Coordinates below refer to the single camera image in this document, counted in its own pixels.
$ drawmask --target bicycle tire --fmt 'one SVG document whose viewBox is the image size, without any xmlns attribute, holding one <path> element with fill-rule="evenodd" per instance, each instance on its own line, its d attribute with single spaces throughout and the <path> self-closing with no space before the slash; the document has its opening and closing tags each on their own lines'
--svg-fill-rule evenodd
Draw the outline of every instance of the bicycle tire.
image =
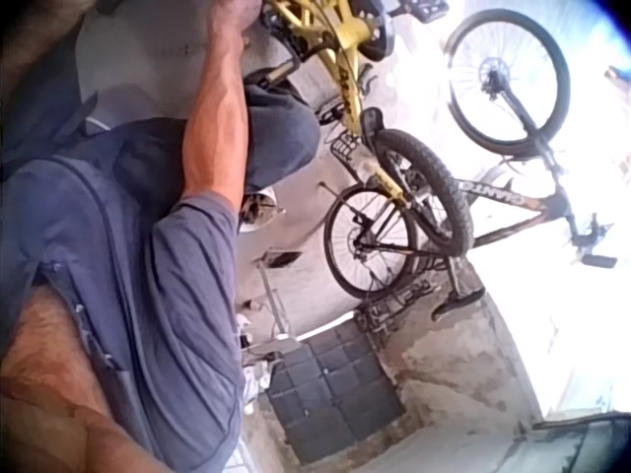
<svg viewBox="0 0 631 473">
<path fill-rule="evenodd" d="M 570 70 L 557 42 L 552 35 L 535 20 L 521 13 L 505 9 L 485 10 L 471 15 L 456 28 L 447 41 L 445 51 L 449 58 L 448 67 L 452 69 L 454 55 L 467 34 L 484 24 L 495 22 L 510 23 L 532 34 L 541 42 L 552 61 L 557 78 L 556 103 L 547 121 L 539 129 L 545 139 L 550 141 L 563 126 L 570 109 Z M 477 130 L 464 116 L 462 109 L 457 103 L 454 86 L 451 82 L 450 96 L 449 110 L 454 120 L 462 132 L 477 145 L 501 156 L 532 158 L 539 155 L 534 141 L 527 137 L 521 140 L 505 141 L 491 138 Z"/>
<path fill-rule="evenodd" d="M 447 166 L 425 144 L 400 130 L 380 131 L 375 138 L 375 148 L 380 164 L 390 177 L 395 178 L 396 172 L 392 171 L 386 156 L 388 150 L 400 154 L 421 172 L 445 209 L 452 237 L 449 240 L 438 237 L 423 224 L 416 212 L 411 212 L 412 216 L 428 239 L 447 256 L 465 256 L 473 247 L 473 223 L 466 198 Z"/>
<path fill-rule="evenodd" d="M 392 291 L 393 289 L 396 289 L 403 281 L 403 279 L 411 274 L 416 257 L 414 255 L 407 256 L 405 258 L 403 266 L 401 267 L 400 272 L 385 288 L 381 288 L 376 291 L 365 291 L 348 282 L 348 280 L 342 274 L 341 270 L 338 268 L 335 258 L 332 254 L 333 224 L 335 223 L 335 219 L 337 218 L 339 211 L 344 207 L 344 202 L 346 202 L 354 195 L 360 194 L 362 192 L 376 192 L 383 195 L 384 197 L 389 197 L 389 195 L 380 188 L 366 188 L 361 184 L 354 185 L 342 191 L 339 194 L 339 198 L 336 199 L 335 203 L 329 209 L 324 221 L 324 256 L 326 258 L 326 264 L 328 265 L 331 275 L 340 288 L 342 288 L 347 294 L 356 299 L 362 301 L 372 301 L 375 299 L 380 299 L 389 294 L 390 291 Z M 403 223 L 405 224 L 408 245 L 410 247 L 416 248 L 418 244 L 418 235 L 416 233 L 415 221 L 406 209 L 399 210 Z"/>
</svg>

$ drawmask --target man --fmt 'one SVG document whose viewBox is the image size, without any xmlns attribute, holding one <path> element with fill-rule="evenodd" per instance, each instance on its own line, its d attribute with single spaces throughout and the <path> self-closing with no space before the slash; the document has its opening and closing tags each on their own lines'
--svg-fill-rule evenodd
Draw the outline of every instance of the man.
<svg viewBox="0 0 631 473">
<path fill-rule="evenodd" d="M 16 471 L 215 472 L 232 454 L 238 209 L 244 190 L 304 166 L 318 141 L 290 93 L 242 82 L 242 32 L 260 3 L 211 4 L 187 123 L 87 136 L 94 100 L 79 101 L 76 32 L 8 103 L 1 445 Z"/>
</svg>

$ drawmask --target hand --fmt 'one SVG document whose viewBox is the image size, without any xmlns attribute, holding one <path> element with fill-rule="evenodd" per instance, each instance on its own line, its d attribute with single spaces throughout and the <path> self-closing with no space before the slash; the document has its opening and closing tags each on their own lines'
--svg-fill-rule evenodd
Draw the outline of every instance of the hand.
<svg viewBox="0 0 631 473">
<path fill-rule="evenodd" d="M 212 0 L 208 13 L 211 29 L 234 28 L 242 33 L 258 18 L 261 8 L 262 0 Z"/>
</svg>

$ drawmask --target shirt sleeve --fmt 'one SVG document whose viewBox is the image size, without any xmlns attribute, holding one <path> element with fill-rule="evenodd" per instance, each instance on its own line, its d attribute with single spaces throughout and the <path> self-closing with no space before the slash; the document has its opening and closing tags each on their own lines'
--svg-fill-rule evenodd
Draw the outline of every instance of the shirt sleeve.
<svg viewBox="0 0 631 473">
<path fill-rule="evenodd" d="M 219 194 L 186 197 L 153 228 L 146 253 L 152 331 L 160 327 L 142 348 L 155 401 L 151 422 L 176 469 L 223 466 L 238 440 L 237 224 Z"/>
</svg>

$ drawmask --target bicycle wheel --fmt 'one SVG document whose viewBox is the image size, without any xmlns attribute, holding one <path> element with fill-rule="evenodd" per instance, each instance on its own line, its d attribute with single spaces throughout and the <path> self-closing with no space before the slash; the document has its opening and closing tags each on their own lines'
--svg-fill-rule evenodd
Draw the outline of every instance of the bicycle wheel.
<svg viewBox="0 0 631 473">
<path fill-rule="evenodd" d="M 362 241 L 416 247 L 412 217 L 388 198 L 381 189 L 350 187 L 340 194 L 324 223 L 326 263 L 337 284 L 357 299 L 371 300 L 386 295 L 398 287 L 414 265 L 414 256 L 365 250 L 357 245 L 360 232 L 367 224 L 360 222 L 364 219 L 358 219 L 356 212 L 367 219 L 365 222 L 372 222 Z"/>
<path fill-rule="evenodd" d="M 449 109 L 464 134 L 502 156 L 538 156 L 534 141 L 500 96 L 483 92 L 490 71 L 506 78 L 537 128 L 550 141 L 570 107 L 570 72 L 554 38 L 531 18 L 510 10 L 486 10 L 462 22 L 450 36 Z"/>
<path fill-rule="evenodd" d="M 429 242 L 445 255 L 465 256 L 473 246 L 473 224 L 466 199 L 445 164 L 399 130 L 379 132 L 375 148 L 382 168 L 403 188 Z"/>
</svg>

